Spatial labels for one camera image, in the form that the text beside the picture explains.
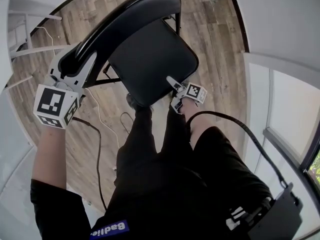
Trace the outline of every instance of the black shirt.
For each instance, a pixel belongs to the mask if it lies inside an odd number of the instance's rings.
[[[79,195],[31,180],[31,201],[42,238],[225,239],[229,209],[255,209],[271,197],[269,188],[216,127],[202,134],[194,157],[196,172],[160,159],[128,171],[92,229]]]

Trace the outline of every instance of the leg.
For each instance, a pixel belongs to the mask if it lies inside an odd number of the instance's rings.
[[[183,98],[180,111],[188,120],[200,109],[189,98]],[[242,162],[222,131],[204,115],[194,118],[191,132],[195,147],[193,171],[201,176],[212,195],[219,192],[221,206],[253,212],[265,198],[272,196],[269,188]]]
[[[136,110],[131,132],[116,157],[117,177],[127,168],[136,167],[156,156],[151,117],[149,107]]]
[[[187,138],[185,116],[177,114],[170,106],[161,156],[167,161],[189,167],[189,160],[192,154],[190,140]]]

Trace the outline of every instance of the chair leg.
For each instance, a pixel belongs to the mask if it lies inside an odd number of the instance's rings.
[[[92,86],[99,86],[99,85],[116,83],[116,82],[121,82],[121,79],[120,78],[111,78],[111,79],[96,80],[93,85],[91,85],[91,86],[84,85],[83,88],[89,88]]]
[[[28,49],[32,49],[33,46],[32,46],[32,41],[31,41],[31,29],[29,28],[29,15],[26,13],[24,15],[24,19],[25,19],[25,35],[26,35],[26,42],[27,42],[27,45],[28,45]]]
[[[8,14],[13,14],[13,15],[25,15],[25,14],[28,14],[29,16],[33,16],[33,17],[48,18],[48,19],[53,19],[53,20],[57,20],[57,21],[61,21],[62,20],[62,17],[59,17],[59,16],[50,15],[50,14],[42,14],[42,13],[33,13],[31,11],[9,10]]]
[[[12,51],[12,52],[10,52],[10,57],[15,58],[15,57],[27,55],[27,54],[35,54],[35,53],[51,51],[51,50],[61,50],[61,49],[64,49],[68,46],[69,45],[67,45],[67,44],[66,45],[54,45],[54,46],[38,47],[38,48],[33,48],[33,49],[28,48],[26,50],[20,50],[20,51]]]
[[[12,87],[15,87],[15,86],[17,86],[17,85],[19,85],[19,84],[21,84],[21,83],[33,78],[33,77],[34,77],[33,75],[30,75],[30,76],[28,76],[28,77],[26,77],[26,78],[24,78],[24,79],[22,79],[22,80],[20,80],[20,81],[18,81],[16,83],[14,83],[14,84],[11,84],[9,86],[6,85],[6,87],[3,89],[3,91],[7,91],[7,90],[11,89]]]
[[[110,77],[108,76],[107,72],[110,67],[111,67],[111,64],[108,63],[108,65],[106,65],[106,67],[102,70],[102,73],[104,73],[109,79],[110,79]]]
[[[181,12],[175,14],[175,32],[180,36]]]

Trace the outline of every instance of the window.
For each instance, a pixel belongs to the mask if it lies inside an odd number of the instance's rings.
[[[301,164],[319,123],[320,90],[274,70],[271,101],[269,127],[290,146]]]
[[[308,173],[313,181],[320,188],[320,151],[318,151],[313,163],[311,164]]]

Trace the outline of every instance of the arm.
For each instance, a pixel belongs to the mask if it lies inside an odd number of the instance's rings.
[[[43,126],[34,159],[32,179],[66,189],[66,131]]]
[[[81,196],[66,190],[66,131],[43,126],[34,159],[30,198],[43,240],[88,239]]]

